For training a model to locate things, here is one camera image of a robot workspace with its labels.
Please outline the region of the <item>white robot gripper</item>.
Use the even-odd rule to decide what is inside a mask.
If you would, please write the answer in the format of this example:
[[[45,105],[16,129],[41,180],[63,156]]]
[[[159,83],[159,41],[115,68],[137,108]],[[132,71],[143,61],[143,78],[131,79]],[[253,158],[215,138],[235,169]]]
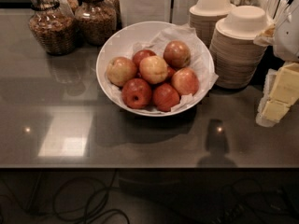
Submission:
[[[281,13],[276,26],[269,25],[253,40],[258,46],[273,44],[273,51],[285,63],[270,69],[265,77],[263,98],[258,105],[256,123],[263,127],[278,124],[299,100],[299,0]]]

